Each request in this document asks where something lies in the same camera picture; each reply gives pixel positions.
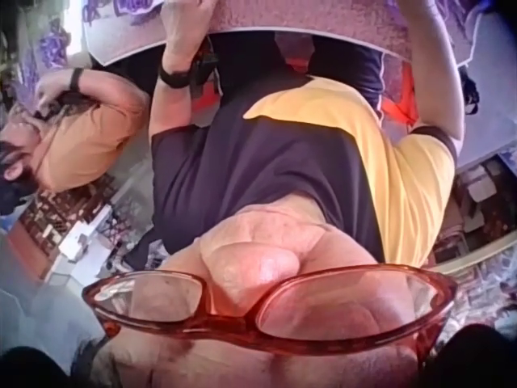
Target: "wrist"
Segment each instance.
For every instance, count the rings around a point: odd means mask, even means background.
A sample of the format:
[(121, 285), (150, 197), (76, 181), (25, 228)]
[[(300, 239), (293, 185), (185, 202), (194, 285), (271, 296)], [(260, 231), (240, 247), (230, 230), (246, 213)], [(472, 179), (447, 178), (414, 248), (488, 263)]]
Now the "wrist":
[(168, 49), (163, 53), (162, 67), (167, 73), (184, 72), (191, 68), (194, 55), (176, 55), (168, 53)]
[(72, 81), (73, 75), (74, 75), (74, 68), (60, 70), (58, 82), (59, 82), (60, 88), (63, 91), (70, 90), (70, 82)]

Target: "eyeglasses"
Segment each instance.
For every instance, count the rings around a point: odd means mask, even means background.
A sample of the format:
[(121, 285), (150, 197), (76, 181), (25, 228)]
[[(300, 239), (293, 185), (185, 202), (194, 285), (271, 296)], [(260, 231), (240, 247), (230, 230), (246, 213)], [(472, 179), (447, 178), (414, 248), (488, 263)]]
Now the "eyeglasses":
[(403, 344), (423, 361), (456, 295), (449, 277), (394, 264), (294, 276), (241, 317), (212, 314), (211, 286), (183, 272), (133, 272), (84, 288), (108, 337), (122, 327), (284, 355), (350, 354)]

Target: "hand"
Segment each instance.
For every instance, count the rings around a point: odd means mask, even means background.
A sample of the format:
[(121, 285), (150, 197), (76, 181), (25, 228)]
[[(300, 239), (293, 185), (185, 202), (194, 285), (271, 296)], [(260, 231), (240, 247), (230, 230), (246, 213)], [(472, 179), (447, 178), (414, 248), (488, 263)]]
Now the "hand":
[(412, 18), (421, 14), (434, 14), (438, 11), (436, 0), (397, 0), (400, 12), (406, 18)]
[(43, 120), (36, 119), (35, 117), (31, 116), (27, 111), (21, 113), (21, 119), (25, 123), (36, 127), (38, 129), (38, 132), (42, 136), (44, 136), (50, 129), (50, 126), (47, 123), (45, 123)]
[(208, 33), (217, 0), (166, 0), (162, 22), (166, 30), (166, 65), (190, 68), (195, 54)]
[(70, 87), (73, 69), (63, 69), (47, 73), (36, 85), (36, 108), (45, 112), (48, 105)]

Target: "tortoiseshell glasses frame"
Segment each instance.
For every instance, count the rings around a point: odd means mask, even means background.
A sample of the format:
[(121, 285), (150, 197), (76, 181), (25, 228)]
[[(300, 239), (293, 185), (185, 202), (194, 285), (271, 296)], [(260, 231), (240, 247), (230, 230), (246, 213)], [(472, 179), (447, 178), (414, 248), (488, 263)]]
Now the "tortoiseshell glasses frame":
[[(285, 339), (268, 335), (258, 328), (257, 316), (267, 304), (270, 297), (279, 289), (291, 287), (300, 280), (309, 280), (312, 277), (333, 275), (344, 272), (400, 272), (417, 278), (435, 289), (431, 300), (431, 311), (394, 330), (362, 338), (339, 340), (305, 340)], [(132, 280), (140, 276), (164, 275), (183, 278), (196, 282), (201, 288), (200, 301), (192, 315), (178, 322), (155, 322), (138, 318), (130, 318), (124, 314), (110, 311), (98, 304), (95, 295), (103, 287), (119, 280)], [(206, 281), (198, 276), (184, 272), (143, 271), (113, 276), (100, 280), (82, 292), (85, 302), (93, 309), (98, 320), (103, 325), (108, 337), (117, 335), (122, 327), (155, 335), (165, 335), (183, 340), (210, 339), (221, 340), (244, 348), (273, 352), (284, 355), (328, 356), (336, 354), (350, 354), (379, 348), (398, 341), (415, 339), (415, 351), (419, 361), (427, 356), (447, 321), (454, 298), (456, 296), (456, 282), (448, 276), (396, 264), (360, 265), (345, 268), (333, 268), (304, 275), (294, 276), (271, 287), (242, 317), (228, 317), (210, 313), (212, 297)]]

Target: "woman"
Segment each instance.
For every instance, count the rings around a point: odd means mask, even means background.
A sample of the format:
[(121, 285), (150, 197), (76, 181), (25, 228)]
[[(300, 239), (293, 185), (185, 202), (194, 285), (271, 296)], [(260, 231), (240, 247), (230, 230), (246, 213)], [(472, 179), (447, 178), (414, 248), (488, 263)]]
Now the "woman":
[(104, 174), (149, 118), (149, 97), (126, 79), (103, 71), (46, 74), (36, 88), (38, 110), (64, 93), (86, 96), (49, 121), (14, 106), (0, 132), (0, 215), (44, 188), (62, 192)]

